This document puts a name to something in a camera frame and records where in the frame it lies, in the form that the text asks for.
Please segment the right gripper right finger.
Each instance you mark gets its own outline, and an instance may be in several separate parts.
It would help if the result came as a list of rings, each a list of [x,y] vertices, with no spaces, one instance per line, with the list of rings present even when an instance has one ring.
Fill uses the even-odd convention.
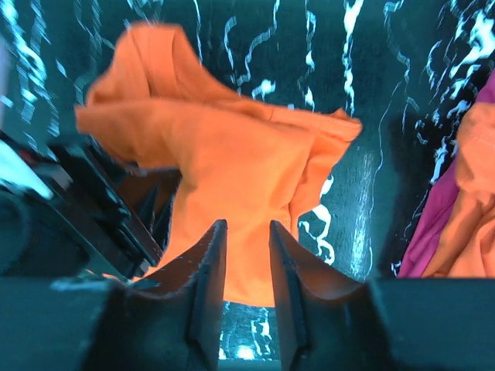
[[[270,224],[271,278],[283,370],[381,370],[370,292]]]

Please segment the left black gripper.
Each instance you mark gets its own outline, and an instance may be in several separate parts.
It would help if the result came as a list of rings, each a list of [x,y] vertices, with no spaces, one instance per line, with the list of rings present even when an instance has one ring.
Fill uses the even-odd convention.
[[[169,242],[178,169],[123,166],[88,135],[53,139],[49,155],[6,134],[1,139],[51,191],[43,210],[86,251],[89,271],[141,277],[158,264]]]

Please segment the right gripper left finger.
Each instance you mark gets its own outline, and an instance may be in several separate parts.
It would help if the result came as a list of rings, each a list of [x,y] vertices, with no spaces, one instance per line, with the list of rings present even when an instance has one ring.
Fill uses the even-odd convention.
[[[151,275],[114,286],[100,325],[102,370],[215,370],[226,274],[227,222]]]

